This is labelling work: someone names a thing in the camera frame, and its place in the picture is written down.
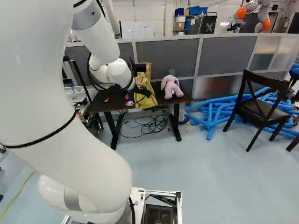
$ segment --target whiteboard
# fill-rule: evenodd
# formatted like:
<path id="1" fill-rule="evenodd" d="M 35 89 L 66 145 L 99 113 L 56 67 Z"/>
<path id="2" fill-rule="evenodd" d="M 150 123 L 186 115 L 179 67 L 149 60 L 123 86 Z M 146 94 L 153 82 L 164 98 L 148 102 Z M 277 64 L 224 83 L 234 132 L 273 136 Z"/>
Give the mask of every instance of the whiteboard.
<path id="1" fill-rule="evenodd" d="M 155 21 L 124 21 L 121 29 L 123 39 L 155 37 L 161 33 Z"/>

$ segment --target pink stuffed animal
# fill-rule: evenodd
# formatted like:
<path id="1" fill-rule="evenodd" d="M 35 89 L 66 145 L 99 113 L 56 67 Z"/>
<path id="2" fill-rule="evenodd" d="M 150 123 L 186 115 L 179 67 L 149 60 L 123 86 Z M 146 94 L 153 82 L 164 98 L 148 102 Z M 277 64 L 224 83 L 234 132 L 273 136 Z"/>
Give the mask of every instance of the pink stuffed animal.
<path id="1" fill-rule="evenodd" d="M 167 75 L 162 79 L 161 90 L 165 90 L 165 99 L 172 98 L 172 91 L 177 95 L 177 97 L 182 97 L 184 93 L 179 87 L 178 79 L 172 75 Z"/>

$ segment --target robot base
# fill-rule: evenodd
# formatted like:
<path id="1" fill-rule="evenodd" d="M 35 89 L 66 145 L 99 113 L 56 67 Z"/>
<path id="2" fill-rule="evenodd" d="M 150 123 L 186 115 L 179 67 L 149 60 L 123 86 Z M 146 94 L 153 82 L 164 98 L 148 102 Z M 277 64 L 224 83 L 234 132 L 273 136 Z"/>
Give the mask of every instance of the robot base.
<path id="1" fill-rule="evenodd" d="M 136 224 L 183 224 L 181 192 L 132 188 L 130 196 L 134 203 Z M 160 202 L 159 205 L 156 202 L 145 203 L 149 197 Z M 71 216 L 65 216 L 61 224 L 81 223 L 71 220 Z M 124 213 L 116 224 L 133 224 L 129 202 L 127 202 Z"/>

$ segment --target yellow bag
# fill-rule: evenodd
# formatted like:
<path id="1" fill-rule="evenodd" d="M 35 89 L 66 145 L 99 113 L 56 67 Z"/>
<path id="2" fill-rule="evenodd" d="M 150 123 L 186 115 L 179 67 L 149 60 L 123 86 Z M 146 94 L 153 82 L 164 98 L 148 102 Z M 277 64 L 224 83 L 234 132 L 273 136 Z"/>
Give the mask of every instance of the yellow bag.
<path id="1" fill-rule="evenodd" d="M 140 93 L 135 93 L 134 99 L 136 102 L 135 107 L 137 109 L 146 109 L 158 105 L 158 102 L 155 97 L 155 92 L 153 90 L 153 87 L 150 84 L 151 63 L 141 63 L 141 64 L 146 64 L 146 72 L 138 72 L 138 75 L 136 77 L 136 84 L 138 85 L 139 88 L 141 86 L 145 86 L 151 92 L 152 95 L 149 98 L 147 98 Z"/>

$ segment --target chair leg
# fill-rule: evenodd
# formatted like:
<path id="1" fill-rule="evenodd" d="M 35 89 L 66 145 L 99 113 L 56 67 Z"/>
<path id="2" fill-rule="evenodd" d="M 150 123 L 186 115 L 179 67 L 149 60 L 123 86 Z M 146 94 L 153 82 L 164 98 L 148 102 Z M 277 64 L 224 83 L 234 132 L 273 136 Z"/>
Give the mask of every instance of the chair leg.
<path id="1" fill-rule="evenodd" d="M 231 114 L 231 116 L 229 117 L 229 120 L 227 121 L 227 123 L 226 123 L 224 129 L 222 130 L 223 132 L 226 132 L 226 131 L 228 130 L 228 128 L 229 128 L 229 126 L 232 124 L 234 118 L 235 118 L 235 112 L 233 112 L 233 113 Z"/>
<path id="2" fill-rule="evenodd" d="M 246 149 L 246 152 L 249 152 L 249 150 L 251 149 L 251 147 L 253 146 L 253 144 L 255 143 L 255 141 L 257 140 L 258 136 L 260 135 L 260 133 L 262 132 L 263 127 L 260 127 L 257 131 L 257 133 L 255 134 L 255 136 L 253 137 L 253 139 L 251 140 L 249 146 Z"/>
<path id="3" fill-rule="evenodd" d="M 271 137 L 269 138 L 269 141 L 273 141 L 276 136 L 278 135 L 278 133 L 281 131 L 281 129 L 285 126 L 287 120 L 284 120 L 283 122 L 281 122 L 277 128 L 274 130 L 273 134 L 271 135 Z"/>
<path id="4" fill-rule="evenodd" d="M 288 145 L 287 151 L 291 151 L 299 143 L 299 135 Z"/>

